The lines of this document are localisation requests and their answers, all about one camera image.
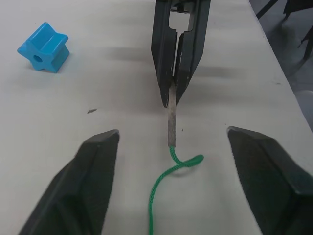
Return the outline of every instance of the dark floor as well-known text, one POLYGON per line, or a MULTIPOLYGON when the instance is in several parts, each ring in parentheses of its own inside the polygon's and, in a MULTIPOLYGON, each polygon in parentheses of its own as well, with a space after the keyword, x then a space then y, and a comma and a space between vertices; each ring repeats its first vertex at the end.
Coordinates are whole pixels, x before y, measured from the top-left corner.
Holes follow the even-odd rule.
MULTIPOLYGON (((269 0, 250 0, 255 13, 269 0)), ((291 13, 284 21, 287 0, 279 0, 261 19, 261 26, 294 92, 313 91, 313 52, 302 60, 307 41, 300 48, 300 41, 313 25, 313 8, 291 13)))

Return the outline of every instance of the green rope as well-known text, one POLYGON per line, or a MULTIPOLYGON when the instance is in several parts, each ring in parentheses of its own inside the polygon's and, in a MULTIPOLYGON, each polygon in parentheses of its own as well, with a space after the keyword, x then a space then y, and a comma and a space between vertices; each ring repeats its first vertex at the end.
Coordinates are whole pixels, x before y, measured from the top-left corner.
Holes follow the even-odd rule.
POLYGON ((160 182, 164 179, 164 177, 166 177, 167 175, 171 174, 172 172, 174 172, 174 171, 176 171, 178 169, 181 169, 183 167, 193 167, 195 165, 198 165, 204 159, 203 155, 197 155, 197 156, 193 157, 192 159, 189 159, 187 161, 182 162, 181 160, 179 160, 177 158, 176 153, 175 153, 175 147, 173 147, 173 146, 170 147, 170 153, 171 153, 172 159, 174 160, 174 162, 177 163, 177 165, 175 165, 174 167, 168 169, 166 172, 161 174, 161 176, 157 179, 157 181, 153 185, 153 188, 152 188, 151 193, 150 193, 149 207, 148 207, 148 213, 149 213, 149 235, 153 235, 152 203, 153 203, 153 199, 155 197, 155 193, 156 193, 157 187, 160 184, 160 182))

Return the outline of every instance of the white table surface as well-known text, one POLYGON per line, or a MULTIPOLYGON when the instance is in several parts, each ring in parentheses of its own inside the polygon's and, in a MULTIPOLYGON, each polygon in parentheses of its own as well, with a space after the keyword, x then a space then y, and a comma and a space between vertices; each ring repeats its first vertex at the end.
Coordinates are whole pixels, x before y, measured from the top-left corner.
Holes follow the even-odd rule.
MULTIPOLYGON (((19 232, 85 139, 111 129, 121 139, 103 234, 147 234, 151 187, 174 164, 150 51, 153 19, 154 0, 1 1, 1 235, 19 232), (33 70, 16 52, 45 21, 69 36, 58 74, 33 70)), ((205 159, 161 183, 155 235, 261 234, 228 126, 277 139, 313 173, 313 135, 248 0, 211 2, 204 54, 177 109, 178 156, 205 159)))

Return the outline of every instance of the small debris speck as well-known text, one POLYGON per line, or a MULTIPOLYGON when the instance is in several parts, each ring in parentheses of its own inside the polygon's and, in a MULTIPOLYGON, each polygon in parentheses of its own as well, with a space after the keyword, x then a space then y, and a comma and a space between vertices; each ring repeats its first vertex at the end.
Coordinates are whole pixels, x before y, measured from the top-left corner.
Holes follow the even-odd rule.
POLYGON ((90 109, 90 110, 87 112, 87 114, 91 114, 91 113, 93 113, 94 111, 97 111, 97 109, 90 109))

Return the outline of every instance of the blue star-shaped block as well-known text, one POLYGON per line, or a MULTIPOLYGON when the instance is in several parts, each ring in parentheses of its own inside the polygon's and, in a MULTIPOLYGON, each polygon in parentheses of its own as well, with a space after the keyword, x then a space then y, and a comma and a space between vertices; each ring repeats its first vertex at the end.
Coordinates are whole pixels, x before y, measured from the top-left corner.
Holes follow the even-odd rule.
POLYGON ((67 35, 57 33, 48 23, 43 23, 21 45, 18 53, 26 57, 35 70, 57 72, 69 55, 65 46, 67 40, 67 35))

